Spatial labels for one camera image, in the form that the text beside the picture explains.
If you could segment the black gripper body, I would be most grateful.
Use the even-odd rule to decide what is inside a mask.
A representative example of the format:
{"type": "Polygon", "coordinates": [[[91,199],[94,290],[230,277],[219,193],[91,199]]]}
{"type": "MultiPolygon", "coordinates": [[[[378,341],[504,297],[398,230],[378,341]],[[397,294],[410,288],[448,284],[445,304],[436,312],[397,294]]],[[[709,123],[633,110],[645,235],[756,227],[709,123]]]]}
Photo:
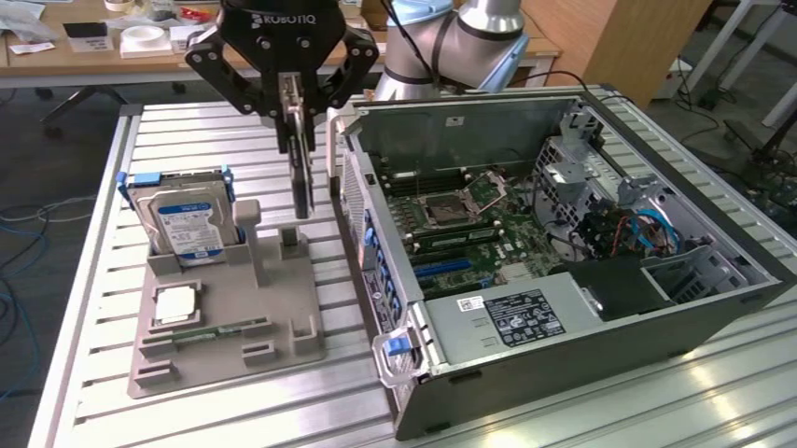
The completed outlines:
{"type": "Polygon", "coordinates": [[[263,73],[317,70],[346,31],[337,1],[223,1],[217,26],[263,73]]]}

